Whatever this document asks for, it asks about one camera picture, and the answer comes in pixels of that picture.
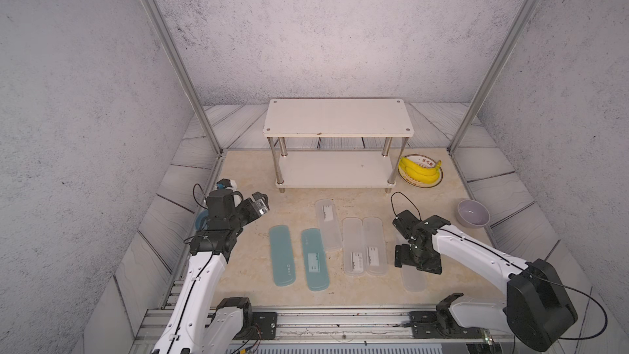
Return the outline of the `translucent pencil case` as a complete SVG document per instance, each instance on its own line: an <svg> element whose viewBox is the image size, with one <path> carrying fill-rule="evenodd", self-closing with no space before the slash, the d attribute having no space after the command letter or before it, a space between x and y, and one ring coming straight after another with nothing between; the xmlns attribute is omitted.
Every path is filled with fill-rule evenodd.
<svg viewBox="0 0 629 354"><path fill-rule="evenodd" d="M331 199L321 199L315 203L315 211L324 250L326 252L340 250L342 234L334 202Z"/></svg>
<svg viewBox="0 0 629 354"><path fill-rule="evenodd" d="M370 275L386 275L388 260L382 221L378 217L363 219L363 236L366 250L366 271Z"/></svg>
<svg viewBox="0 0 629 354"><path fill-rule="evenodd" d="M350 276L365 273L365 243L363 222L359 218L348 217L342 222L343 229L343 266Z"/></svg>
<svg viewBox="0 0 629 354"><path fill-rule="evenodd" d="M411 293L422 292L428 286L426 274L411 265L401 267L401 278L405 290Z"/></svg>

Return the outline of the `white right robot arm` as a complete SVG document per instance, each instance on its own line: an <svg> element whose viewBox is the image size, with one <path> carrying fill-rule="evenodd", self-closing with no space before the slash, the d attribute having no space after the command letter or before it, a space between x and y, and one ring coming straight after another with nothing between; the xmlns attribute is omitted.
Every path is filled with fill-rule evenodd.
<svg viewBox="0 0 629 354"><path fill-rule="evenodd" d="M553 265L500 252L456 229L440 216L425 220L405 210L392 222L406 240L396 246L395 265L440 275L449 257L483 277L503 294L496 300L453 293L436 307L437 329L455 336L466 329L511 333L537 352L548 350L577 321L578 313Z"/></svg>

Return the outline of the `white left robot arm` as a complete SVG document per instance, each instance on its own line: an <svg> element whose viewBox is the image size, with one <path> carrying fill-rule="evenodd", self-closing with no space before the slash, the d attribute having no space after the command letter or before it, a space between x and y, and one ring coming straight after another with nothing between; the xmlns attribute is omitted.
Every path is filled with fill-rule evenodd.
<svg viewBox="0 0 629 354"><path fill-rule="evenodd" d="M252 324L248 298L226 298L209 321L211 301L245 226L269 212L268 196L221 188L206 197L207 214L189 242L190 258L180 297L154 353L224 353Z"/></svg>

